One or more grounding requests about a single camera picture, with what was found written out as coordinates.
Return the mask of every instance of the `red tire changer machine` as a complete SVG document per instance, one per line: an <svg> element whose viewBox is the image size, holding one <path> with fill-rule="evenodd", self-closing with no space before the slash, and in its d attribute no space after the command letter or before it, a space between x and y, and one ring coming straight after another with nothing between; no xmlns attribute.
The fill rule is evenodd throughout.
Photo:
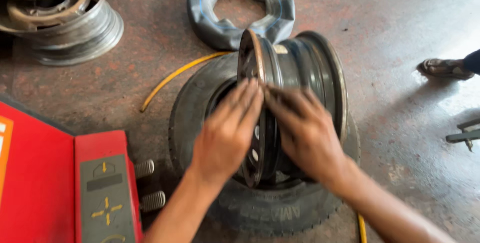
<svg viewBox="0 0 480 243"><path fill-rule="evenodd" d="M140 212L161 208L162 191L139 203L124 131L74 136L0 99L0 242L134 243Z"/></svg>

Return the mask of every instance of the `inner tube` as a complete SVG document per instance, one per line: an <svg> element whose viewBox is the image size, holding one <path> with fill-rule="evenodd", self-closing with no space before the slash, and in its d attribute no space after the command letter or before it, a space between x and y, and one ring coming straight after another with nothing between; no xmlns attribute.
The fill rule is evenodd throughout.
<svg viewBox="0 0 480 243"><path fill-rule="evenodd" d="M266 16L248 28L272 43L290 36L295 22L293 0L264 1ZM217 0L187 0L187 13L195 34L216 50L238 50L245 29L237 28L229 19L219 20L213 12Z"/></svg>

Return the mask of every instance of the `gray label panel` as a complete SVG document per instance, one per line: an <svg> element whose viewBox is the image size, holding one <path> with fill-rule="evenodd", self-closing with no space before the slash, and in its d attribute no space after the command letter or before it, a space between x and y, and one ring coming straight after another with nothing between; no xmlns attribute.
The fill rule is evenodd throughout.
<svg viewBox="0 0 480 243"><path fill-rule="evenodd" d="M135 243L124 155L80 163L80 202L82 243Z"/></svg>

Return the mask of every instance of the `orange label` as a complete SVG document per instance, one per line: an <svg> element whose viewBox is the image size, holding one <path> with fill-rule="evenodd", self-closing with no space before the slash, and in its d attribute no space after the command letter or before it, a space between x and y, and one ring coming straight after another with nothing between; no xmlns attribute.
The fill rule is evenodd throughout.
<svg viewBox="0 0 480 243"><path fill-rule="evenodd" d="M0 206L2 206L3 183L7 172L8 152L10 150L11 133L14 122L0 116Z"/></svg>

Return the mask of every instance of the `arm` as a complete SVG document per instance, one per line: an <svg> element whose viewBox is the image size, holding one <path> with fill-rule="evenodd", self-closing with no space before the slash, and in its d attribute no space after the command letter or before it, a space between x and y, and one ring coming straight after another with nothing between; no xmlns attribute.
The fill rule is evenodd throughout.
<svg viewBox="0 0 480 243"><path fill-rule="evenodd" d="M263 98L257 80L245 80L205 121L191 164L144 243L192 241L208 208L247 154Z"/></svg>
<svg viewBox="0 0 480 243"><path fill-rule="evenodd" d="M344 154L331 115L311 90L269 87L265 98L279 122L285 153L311 178L362 214L384 240L394 243L455 242L383 190Z"/></svg>

